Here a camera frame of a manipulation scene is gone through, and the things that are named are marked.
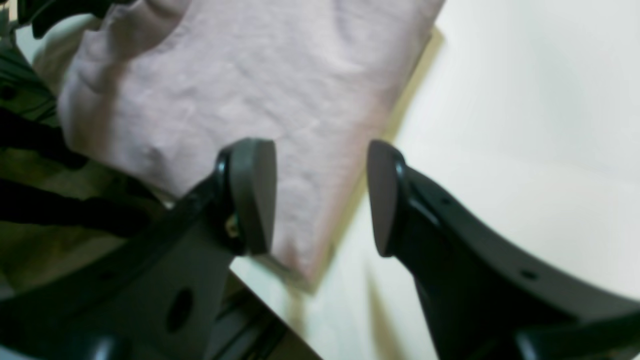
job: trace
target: pink fabric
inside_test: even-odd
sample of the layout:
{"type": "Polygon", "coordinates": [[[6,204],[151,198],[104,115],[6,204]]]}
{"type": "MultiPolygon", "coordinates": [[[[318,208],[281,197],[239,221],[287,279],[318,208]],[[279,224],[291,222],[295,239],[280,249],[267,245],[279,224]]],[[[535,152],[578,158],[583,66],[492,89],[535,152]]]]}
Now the pink fabric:
{"type": "Polygon", "coordinates": [[[116,5],[72,62],[65,137],[173,197],[226,144],[276,140],[273,255],[311,278],[443,1],[116,5]]]}

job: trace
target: mounting hole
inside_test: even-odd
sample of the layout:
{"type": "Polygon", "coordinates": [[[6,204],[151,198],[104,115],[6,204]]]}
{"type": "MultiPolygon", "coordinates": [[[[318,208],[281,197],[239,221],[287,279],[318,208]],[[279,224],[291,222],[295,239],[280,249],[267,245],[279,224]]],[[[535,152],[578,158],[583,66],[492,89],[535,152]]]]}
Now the mounting hole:
{"type": "Polygon", "coordinates": [[[111,270],[107,270],[105,272],[102,272],[100,275],[98,275],[98,280],[100,280],[100,281],[109,281],[109,280],[113,279],[114,277],[116,277],[116,273],[111,271],[111,270]]]}
{"type": "Polygon", "coordinates": [[[530,270],[521,270],[520,275],[522,275],[522,277],[524,277],[527,280],[531,280],[531,281],[538,280],[538,274],[530,270]]]}
{"type": "Polygon", "coordinates": [[[173,300],[169,313],[166,315],[166,330],[169,333],[180,330],[189,320],[192,309],[193,292],[188,288],[180,290],[173,300]]]}

